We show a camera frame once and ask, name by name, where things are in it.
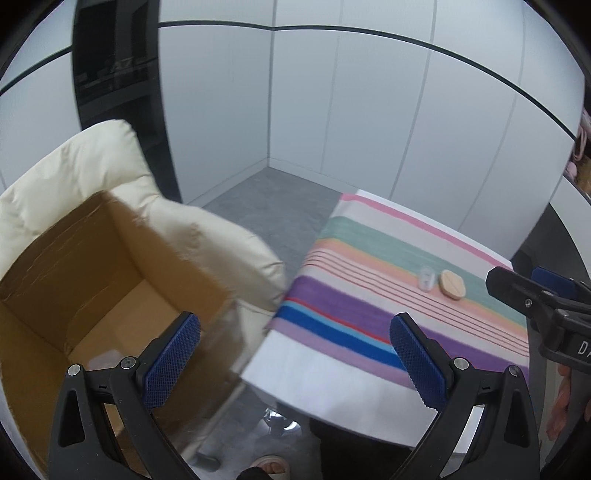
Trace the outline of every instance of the white table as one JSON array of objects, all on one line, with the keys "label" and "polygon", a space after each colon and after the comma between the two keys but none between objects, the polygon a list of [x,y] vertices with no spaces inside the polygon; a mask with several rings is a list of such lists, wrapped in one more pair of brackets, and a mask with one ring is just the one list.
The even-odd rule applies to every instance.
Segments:
[{"label": "white table", "polygon": [[[357,194],[385,205],[395,205],[365,192]],[[511,267],[506,259],[464,235],[412,210],[404,211],[494,255]],[[269,396],[342,429],[399,445],[416,446],[436,415],[435,410],[424,406],[416,391],[340,362],[274,330],[269,332],[244,370],[242,379],[261,397]],[[466,453],[481,415],[481,407],[473,408],[456,453]]]}]

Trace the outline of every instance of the striped blanket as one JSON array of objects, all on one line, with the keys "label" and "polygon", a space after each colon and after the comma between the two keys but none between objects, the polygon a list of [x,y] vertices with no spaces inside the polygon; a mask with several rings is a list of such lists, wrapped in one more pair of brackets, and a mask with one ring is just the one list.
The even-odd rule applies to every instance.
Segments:
[{"label": "striped blanket", "polygon": [[[394,315],[409,312],[453,358],[528,374],[525,318],[488,295],[485,278],[498,255],[444,226],[370,194],[344,194],[270,323],[315,350],[413,388],[389,342]],[[430,267],[459,274],[466,297],[454,301],[435,286],[425,293],[417,273]]]}]

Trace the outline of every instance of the blue gripper pad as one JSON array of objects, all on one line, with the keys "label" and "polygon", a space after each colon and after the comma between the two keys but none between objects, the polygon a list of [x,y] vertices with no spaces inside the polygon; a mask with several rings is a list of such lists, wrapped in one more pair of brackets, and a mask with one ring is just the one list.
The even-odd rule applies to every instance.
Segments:
[{"label": "blue gripper pad", "polygon": [[201,338],[201,324],[189,314],[144,376],[142,402],[149,411],[164,405]]},{"label": "blue gripper pad", "polygon": [[442,411],[447,403],[445,377],[401,315],[392,319],[390,342],[425,406]]},{"label": "blue gripper pad", "polygon": [[545,268],[536,267],[531,273],[531,279],[564,299],[577,300],[574,281],[569,278]]}]

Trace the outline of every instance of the small plastic cup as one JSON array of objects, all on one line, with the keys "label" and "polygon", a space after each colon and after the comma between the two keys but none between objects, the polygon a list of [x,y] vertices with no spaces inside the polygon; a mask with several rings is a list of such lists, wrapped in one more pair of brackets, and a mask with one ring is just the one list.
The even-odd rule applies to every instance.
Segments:
[{"label": "small plastic cup", "polygon": [[435,272],[430,267],[423,267],[418,272],[418,288],[422,291],[431,291],[435,286],[435,282],[437,280],[437,276]]}]

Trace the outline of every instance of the blue stripe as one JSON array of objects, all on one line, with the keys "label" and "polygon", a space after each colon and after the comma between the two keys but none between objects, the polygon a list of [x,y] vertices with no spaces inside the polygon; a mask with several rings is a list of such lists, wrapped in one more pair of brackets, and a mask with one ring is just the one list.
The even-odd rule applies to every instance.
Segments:
[{"label": "blue stripe", "polygon": [[309,315],[299,312],[298,310],[286,305],[281,306],[276,316],[299,327],[305,328],[313,334],[329,340],[337,345],[344,346],[351,351],[366,356],[367,358],[371,358],[371,360],[376,360],[382,364],[390,365],[391,367],[406,371],[393,348],[392,352],[387,352],[380,348],[374,347],[363,340],[348,335],[345,332],[335,330],[334,328],[329,327],[318,320],[315,320]]},{"label": "blue stripe", "polygon": [[388,353],[392,352],[392,345],[390,345],[389,343],[380,342],[379,340],[371,338],[370,336],[367,336],[358,330],[355,330],[351,327],[347,327],[346,325],[343,325],[339,322],[335,322],[334,320],[331,320],[321,315],[320,313],[315,312],[314,310],[310,310],[309,308],[304,307],[303,305],[300,305],[297,302],[294,302],[292,300],[286,300],[283,302],[283,305],[291,307],[294,310],[297,310],[298,312],[302,312],[304,315],[313,318],[317,322],[320,322],[330,328],[334,328],[335,330],[339,330],[340,332],[346,333],[347,335],[351,335],[352,337],[355,337],[361,340],[362,342],[366,342],[376,348],[379,348],[380,350],[386,350]]}]

